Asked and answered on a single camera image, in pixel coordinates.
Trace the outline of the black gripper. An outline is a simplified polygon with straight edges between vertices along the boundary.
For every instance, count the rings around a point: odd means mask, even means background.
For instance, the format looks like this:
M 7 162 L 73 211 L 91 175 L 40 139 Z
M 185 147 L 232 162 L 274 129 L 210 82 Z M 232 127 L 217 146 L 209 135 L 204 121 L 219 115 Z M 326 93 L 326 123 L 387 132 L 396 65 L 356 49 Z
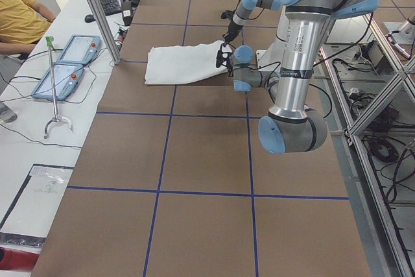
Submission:
M 225 66 L 226 66 L 226 69 L 228 71 L 228 74 L 232 75 L 233 74 L 233 62 L 232 62 L 231 58 L 226 59 Z
M 243 29 L 242 25 L 239 25 L 235 23 L 234 21 L 230 21 L 230 24 L 228 25 L 228 33 L 223 34 L 222 37 L 225 42 L 232 42 L 236 37 L 238 37 L 238 34 Z

